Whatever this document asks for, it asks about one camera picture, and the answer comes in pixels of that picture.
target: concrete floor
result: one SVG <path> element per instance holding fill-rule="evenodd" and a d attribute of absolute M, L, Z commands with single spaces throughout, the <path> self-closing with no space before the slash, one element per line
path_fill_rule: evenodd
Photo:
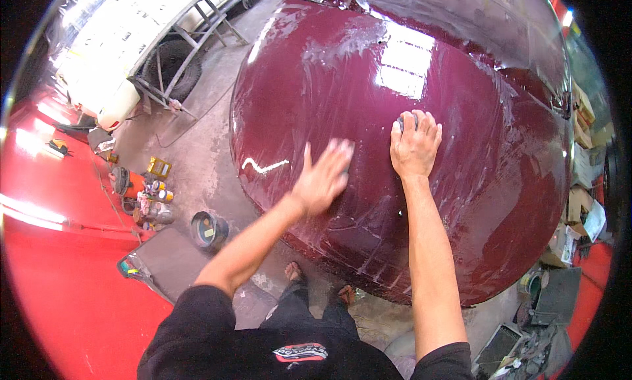
<path fill-rule="evenodd" d="M 279 2 L 255 0 L 254 7 L 236 14 L 231 23 L 244 37 L 252 40 Z M 258 213 L 236 178 L 228 127 L 233 84 L 250 45 L 238 43 L 231 32 L 220 28 L 225 33 L 228 47 L 223 47 L 214 38 L 207 42 L 199 53 L 203 74 L 184 102 L 184 106 L 200 120 L 193 125 L 190 116 L 178 114 L 168 125 L 173 114 L 153 105 L 152 115 L 140 114 L 126 121 L 115 131 L 114 137 L 117 139 L 115 151 L 120 154 L 123 167 L 140 173 L 146 169 L 151 155 L 172 163 L 166 183 L 175 193 L 172 204 L 178 220 L 176 228 L 186 230 L 197 211 L 211 210 L 228 220 L 230 239 L 254 221 Z M 208 257 L 191 247 L 172 249 L 177 250 L 178 258 L 189 265 L 191 272 L 171 277 L 180 278 L 181 284 L 189 285 Z M 329 290 L 344 284 L 344 281 L 321 272 L 291 247 L 278 242 L 251 282 L 235 296 L 233 305 L 238 329 L 256 328 L 264 319 L 286 285 L 283 271 L 289 261 L 297 261 L 310 281 L 310 310 L 315 317 L 322 315 Z M 512 320 L 518 305 L 514 285 L 497 297 L 463 311 L 472 358 L 500 322 Z M 415 365 L 410 307 L 361 293 L 357 303 L 350 307 L 350 313 L 356 320 L 361 339 L 386 350 L 402 375 L 408 378 Z"/>

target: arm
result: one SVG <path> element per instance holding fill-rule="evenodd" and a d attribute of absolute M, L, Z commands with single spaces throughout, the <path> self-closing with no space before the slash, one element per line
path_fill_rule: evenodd
<path fill-rule="evenodd" d="M 391 130 L 391 162 L 398 172 L 408 207 L 409 266 L 413 293 L 415 353 L 421 360 L 454 342 L 467 342 L 454 259 L 446 230 L 432 198 L 428 176 L 441 143 L 441 124 L 430 113 L 402 113 Z"/>
<path fill-rule="evenodd" d="M 351 162 L 353 146 L 332 139 L 319 161 L 312 165 L 309 143 L 303 171 L 292 189 L 264 216 L 243 230 L 201 270 L 196 285 L 213 285 L 233 297 L 235 290 L 257 271 L 273 244 L 304 216 L 327 210 L 347 185 L 343 170 Z"/>

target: forearm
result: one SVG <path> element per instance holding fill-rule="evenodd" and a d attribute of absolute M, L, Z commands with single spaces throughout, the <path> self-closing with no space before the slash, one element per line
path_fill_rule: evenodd
<path fill-rule="evenodd" d="M 220 250 L 204 266 L 195 284 L 214 285 L 233 297 L 235 290 L 255 274 L 281 234 L 302 216 L 301 203 L 284 196 Z"/>
<path fill-rule="evenodd" d="M 466 342 L 454 259 L 426 177 L 402 179 L 408 207 L 409 266 L 417 360 Z"/>

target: hand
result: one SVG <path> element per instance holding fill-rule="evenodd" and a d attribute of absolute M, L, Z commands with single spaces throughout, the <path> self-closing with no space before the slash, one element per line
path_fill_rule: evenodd
<path fill-rule="evenodd" d="M 418 128 L 415 131 L 415 114 Z M 399 122 L 393 122 L 391 130 L 391 162 L 401 179 L 424 176 L 428 178 L 441 143 L 441 124 L 435 123 L 430 113 L 413 110 L 413 114 L 403 112 L 404 132 Z"/>
<path fill-rule="evenodd" d="M 331 139 L 316 165 L 312 165 L 310 143 L 305 144 L 303 171 L 290 197 L 300 202 L 306 216 L 315 216 L 327 210 L 343 192 L 349 180 L 349 175 L 343 171 L 349 166 L 352 155 L 352 142 Z"/>

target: car hood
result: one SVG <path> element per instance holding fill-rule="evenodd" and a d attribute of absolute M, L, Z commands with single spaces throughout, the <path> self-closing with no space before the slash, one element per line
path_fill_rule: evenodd
<path fill-rule="evenodd" d="M 389 133 L 401 112 L 430 111 L 443 124 L 431 191 L 461 304 L 509 287 L 539 258 L 566 203 L 565 73 L 505 63 L 384 9 L 316 2 L 285 0 L 241 66 L 230 125 L 246 194 L 268 210 L 296 182 L 307 141 L 316 159 L 330 138 L 353 140 L 346 190 L 284 240 L 353 285 L 409 304 L 407 205 Z M 549 58 L 565 65 L 563 54 Z"/>

